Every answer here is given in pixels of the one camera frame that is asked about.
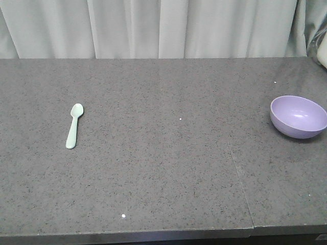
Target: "plastic spoon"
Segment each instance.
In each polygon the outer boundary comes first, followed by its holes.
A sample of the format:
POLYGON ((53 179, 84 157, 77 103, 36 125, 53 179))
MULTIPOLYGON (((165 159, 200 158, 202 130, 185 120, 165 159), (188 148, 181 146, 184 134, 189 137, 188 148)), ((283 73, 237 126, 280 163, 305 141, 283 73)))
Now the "plastic spoon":
POLYGON ((81 104, 74 104, 71 111, 71 116, 73 117, 73 121, 66 141, 66 148, 68 149, 72 149, 76 145, 77 120, 81 115, 83 115, 83 112, 84 109, 81 104))

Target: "bowl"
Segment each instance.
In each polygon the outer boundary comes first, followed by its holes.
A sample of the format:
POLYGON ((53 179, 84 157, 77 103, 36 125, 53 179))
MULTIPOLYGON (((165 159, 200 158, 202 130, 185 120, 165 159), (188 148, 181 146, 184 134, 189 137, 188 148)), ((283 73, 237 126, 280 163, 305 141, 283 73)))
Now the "bowl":
POLYGON ((320 105, 293 95, 275 98, 270 118, 280 132, 296 139, 314 137, 327 127, 327 112, 320 105))

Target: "spoon bowl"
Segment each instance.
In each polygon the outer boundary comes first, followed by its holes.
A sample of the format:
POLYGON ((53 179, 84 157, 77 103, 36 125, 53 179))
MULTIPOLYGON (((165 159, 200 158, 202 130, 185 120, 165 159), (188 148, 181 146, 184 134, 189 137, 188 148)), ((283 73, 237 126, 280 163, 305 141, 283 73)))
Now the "spoon bowl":
POLYGON ((78 118, 81 115, 83 115, 83 113, 84 113, 83 106, 81 104, 74 104, 74 106, 71 110, 71 116, 78 118))

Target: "gray granite countertop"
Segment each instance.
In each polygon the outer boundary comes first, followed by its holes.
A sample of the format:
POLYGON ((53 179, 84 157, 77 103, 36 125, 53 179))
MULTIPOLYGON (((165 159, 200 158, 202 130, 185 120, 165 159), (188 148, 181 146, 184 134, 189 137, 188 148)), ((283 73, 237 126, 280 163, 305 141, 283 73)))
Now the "gray granite countertop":
POLYGON ((0 60, 0 243, 327 232, 327 133, 280 134, 269 105, 285 94, 327 108, 326 70, 310 58, 0 60))

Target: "curtain fold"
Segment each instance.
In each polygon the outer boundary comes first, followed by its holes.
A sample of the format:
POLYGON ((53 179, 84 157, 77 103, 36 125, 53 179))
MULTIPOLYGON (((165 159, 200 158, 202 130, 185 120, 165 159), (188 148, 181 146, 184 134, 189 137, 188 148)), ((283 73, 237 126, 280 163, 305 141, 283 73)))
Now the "curtain fold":
POLYGON ((86 0, 0 2, 20 58, 94 58, 86 0))
POLYGON ((0 0, 0 10, 0 58, 284 57, 306 56, 327 0, 0 0))
POLYGON ((0 9, 0 58, 18 58, 16 47, 11 39, 6 21, 0 9))

